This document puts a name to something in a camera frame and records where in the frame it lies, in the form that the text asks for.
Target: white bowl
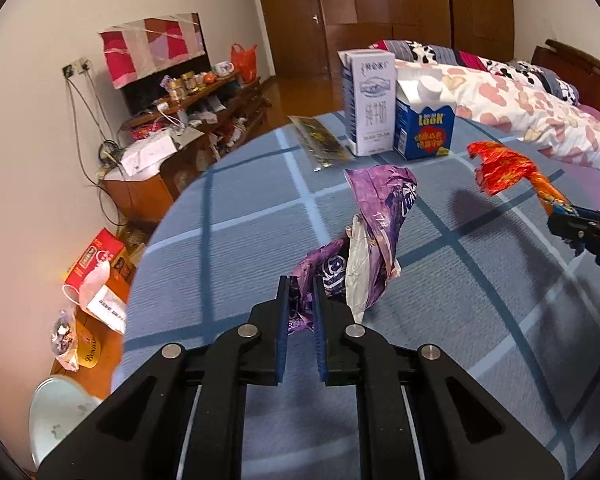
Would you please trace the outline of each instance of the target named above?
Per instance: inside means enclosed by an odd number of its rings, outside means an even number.
[[[29,408],[29,439],[36,468],[101,402],[62,375],[52,375],[36,388]]]

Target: white cap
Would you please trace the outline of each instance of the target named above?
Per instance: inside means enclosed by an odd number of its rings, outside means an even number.
[[[423,101],[438,101],[442,89],[442,83],[430,75],[424,75],[418,81],[418,94]]]

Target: cup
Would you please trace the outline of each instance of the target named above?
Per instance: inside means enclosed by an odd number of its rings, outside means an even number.
[[[227,77],[234,69],[234,64],[230,61],[223,61],[214,65],[214,72],[220,77]]]

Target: pillow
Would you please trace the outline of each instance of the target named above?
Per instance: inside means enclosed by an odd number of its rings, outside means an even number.
[[[422,64],[447,64],[464,66],[476,70],[490,72],[493,75],[507,77],[524,86],[548,92],[570,104],[578,104],[578,89],[560,79],[548,68],[532,65],[524,61],[501,63],[485,57],[474,56],[462,50],[453,50],[446,46],[423,45],[416,41],[384,40],[378,41],[369,48],[388,50],[395,54],[395,59]]]
[[[506,77],[470,68],[437,65],[458,102],[456,115],[518,132],[540,153],[568,164],[600,170],[600,121],[557,97]]]

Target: red box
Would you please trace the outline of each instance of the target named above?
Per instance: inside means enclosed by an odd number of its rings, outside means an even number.
[[[126,280],[132,275],[134,266],[129,260],[125,245],[113,234],[103,229],[89,244],[87,250],[76,261],[64,280],[67,285],[80,290],[84,277],[89,274],[95,266],[109,260],[111,267],[115,268]]]

